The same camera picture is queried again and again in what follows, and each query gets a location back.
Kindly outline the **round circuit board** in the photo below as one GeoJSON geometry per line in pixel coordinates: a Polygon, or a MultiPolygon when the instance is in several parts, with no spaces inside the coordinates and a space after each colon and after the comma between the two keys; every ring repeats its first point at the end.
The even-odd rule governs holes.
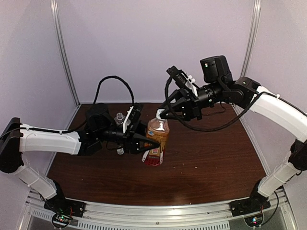
{"type": "Polygon", "coordinates": [[[263,223],[263,220],[264,216],[261,214],[244,217],[246,225],[251,228],[259,227],[263,223]]]}
{"type": "Polygon", "coordinates": [[[56,228],[65,228],[70,224],[71,220],[71,217],[57,213],[52,216],[51,223],[56,228]]]}

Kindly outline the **amber tea bottle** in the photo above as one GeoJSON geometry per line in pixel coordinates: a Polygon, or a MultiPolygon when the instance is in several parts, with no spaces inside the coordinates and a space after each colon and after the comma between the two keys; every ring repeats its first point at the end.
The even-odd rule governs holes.
{"type": "Polygon", "coordinates": [[[159,143],[158,147],[147,150],[142,157],[142,162],[146,165],[158,166],[163,163],[166,143],[170,128],[168,120],[161,117],[164,109],[158,109],[155,118],[147,124],[146,137],[159,143]]]}

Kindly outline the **clear plastic bottle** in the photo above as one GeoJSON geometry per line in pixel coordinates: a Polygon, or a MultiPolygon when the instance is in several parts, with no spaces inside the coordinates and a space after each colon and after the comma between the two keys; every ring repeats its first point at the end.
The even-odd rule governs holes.
{"type": "MultiPolygon", "coordinates": [[[[123,113],[121,112],[118,112],[115,117],[115,122],[119,131],[122,131],[124,120],[125,120],[125,115],[123,115],[123,113]]],[[[121,146],[121,144],[118,144],[116,150],[118,155],[124,154],[124,149],[121,146]]]]}

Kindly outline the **white cap of tea bottle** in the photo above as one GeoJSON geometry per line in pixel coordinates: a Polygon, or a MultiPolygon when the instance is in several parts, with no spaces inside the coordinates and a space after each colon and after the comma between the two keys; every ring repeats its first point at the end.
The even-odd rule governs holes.
{"type": "Polygon", "coordinates": [[[164,109],[158,109],[156,111],[156,118],[159,119],[159,120],[164,120],[162,117],[161,117],[161,113],[164,111],[164,109]]]}

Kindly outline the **left round circuit board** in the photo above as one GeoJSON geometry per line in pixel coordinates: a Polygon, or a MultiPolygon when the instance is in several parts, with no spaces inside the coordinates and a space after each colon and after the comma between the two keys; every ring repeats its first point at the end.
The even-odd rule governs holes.
{"type": "Polygon", "coordinates": [[[52,216],[51,223],[56,228],[65,228],[70,224],[71,220],[71,217],[57,213],[52,216]]]}

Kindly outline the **right round circuit board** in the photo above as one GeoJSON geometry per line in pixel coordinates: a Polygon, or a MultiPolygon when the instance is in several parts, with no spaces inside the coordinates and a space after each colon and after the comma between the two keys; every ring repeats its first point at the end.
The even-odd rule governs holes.
{"type": "Polygon", "coordinates": [[[246,225],[251,228],[259,227],[263,223],[263,220],[264,216],[261,214],[244,217],[246,225]]]}

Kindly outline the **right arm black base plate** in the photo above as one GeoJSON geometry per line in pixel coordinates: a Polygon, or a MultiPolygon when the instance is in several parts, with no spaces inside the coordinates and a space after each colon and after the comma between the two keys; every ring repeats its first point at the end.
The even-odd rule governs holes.
{"type": "Polygon", "coordinates": [[[269,201],[259,201],[254,198],[235,200],[229,203],[233,217],[247,215],[254,212],[260,212],[263,209],[271,207],[269,201]]]}

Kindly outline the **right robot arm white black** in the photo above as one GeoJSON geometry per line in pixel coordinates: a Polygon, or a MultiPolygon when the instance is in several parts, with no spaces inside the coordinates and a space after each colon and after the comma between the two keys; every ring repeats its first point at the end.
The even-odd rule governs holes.
{"type": "Polygon", "coordinates": [[[229,127],[247,111],[252,111],[275,122],[296,138],[286,162],[255,184],[246,200],[246,208],[257,211],[276,189],[307,169],[307,114],[248,77],[233,80],[223,55],[202,59],[200,64],[206,82],[202,87],[175,66],[167,70],[169,79],[165,86],[165,101],[159,108],[161,118],[177,120],[194,131],[214,132],[229,127]],[[187,124],[194,118],[200,120],[204,108],[214,107],[220,102],[237,105],[243,111],[216,128],[197,128],[187,124]]]}

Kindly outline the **left aluminium frame post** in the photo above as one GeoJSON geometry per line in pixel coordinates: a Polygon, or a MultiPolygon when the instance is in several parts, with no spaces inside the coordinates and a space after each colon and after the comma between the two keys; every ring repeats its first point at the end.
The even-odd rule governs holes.
{"type": "Polygon", "coordinates": [[[61,22],[60,22],[60,14],[59,14],[59,6],[58,6],[58,1],[57,0],[51,0],[50,1],[50,6],[51,6],[51,13],[53,17],[53,22],[55,26],[55,33],[56,33],[56,38],[57,38],[57,43],[59,46],[59,53],[60,53],[60,59],[63,65],[64,73],[66,76],[66,80],[68,83],[69,90],[71,92],[73,101],[75,106],[80,105],[80,101],[77,95],[77,91],[75,88],[75,84],[72,78],[71,74],[71,69],[68,61],[68,56],[65,48],[65,43],[64,43],[64,37],[63,37],[63,32],[61,29],[61,22]]]}

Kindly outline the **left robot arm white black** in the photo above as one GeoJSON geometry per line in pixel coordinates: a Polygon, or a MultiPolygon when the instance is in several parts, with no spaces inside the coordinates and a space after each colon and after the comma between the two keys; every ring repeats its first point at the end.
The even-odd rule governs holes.
{"type": "Polygon", "coordinates": [[[39,192],[56,211],[64,213],[69,209],[69,202],[60,185],[31,168],[23,161],[22,153],[45,151],[91,156],[102,148],[104,141],[116,143],[131,154],[158,148],[159,142],[146,137],[146,125],[139,120],[142,107],[137,103],[131,106],[123,124],[118,126],[107,104],[94,104],[85,113],[84,128],[73,130],[33,127],[14,117],[0,137],[0,170],[15,174],[39,192]]]}

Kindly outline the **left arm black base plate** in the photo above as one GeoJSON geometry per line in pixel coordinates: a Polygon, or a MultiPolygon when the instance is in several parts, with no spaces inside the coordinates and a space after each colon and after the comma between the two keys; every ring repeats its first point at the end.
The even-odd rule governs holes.
{"type": "Polygon", "coordinates": [[[86,204],[81,201],[65,199],[57,203],[50,200],[45,201],[44,208],[53,211],[57,214],[64,214],[69,217],[83,217],[86,204]]]}

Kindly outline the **right aluminium frame post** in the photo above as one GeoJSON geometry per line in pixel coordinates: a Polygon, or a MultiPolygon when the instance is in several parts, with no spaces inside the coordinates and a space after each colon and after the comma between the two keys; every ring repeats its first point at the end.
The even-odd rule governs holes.
{"type": "Polygon", "coordinates": [[[261,16],[261,0],[254,0],[248,43],[246,47],[246,52],[243,60],[240,77],[246,76],[248,72],[249,64],[251,62],[252,51],[255,45],[257,32],[259,28],[260,16],[261,16]]]}

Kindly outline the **aluminium frame post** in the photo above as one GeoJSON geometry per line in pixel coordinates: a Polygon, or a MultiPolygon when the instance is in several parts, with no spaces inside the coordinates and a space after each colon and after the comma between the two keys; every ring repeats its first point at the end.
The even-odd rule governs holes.
{"type": "Polygon", "coordinates": [[[248,43],[246,47],[246,52],[243,60],[240,77],[246,76],[248,72],[249,64],[251,62],[252,51],[255,45],[257,32],[259,28],[260,16],[261,16],[261,0],[254,0],[248,43]]]}
{"type": "Polygon", "coordinates": [[[53,17],[53,22],[55,26],[55,33],[56,33],[56,38],[57,38],[57,43],[59,46],[59,53],[60,53],[60,59],[63,65],[64,73],[66,76],[66,80],[68,83],[69,90],[71,92],[73,101],[75,106],[80,105],[80,101],[77,95],[77,91],[75,88],[75,84],[72,78],[71,74],[71,69],[68,61],[68,56],[65,48],[65,43],[64,43],[64,37],[63,37],[63,32],[61,29],[61,22],[60,22],[60,14],[59,14],[59,6],[58,6],[58,1],[57,0],[51,0],[50,1],[50,6],[51,6],[51,13],[53,17]]]}

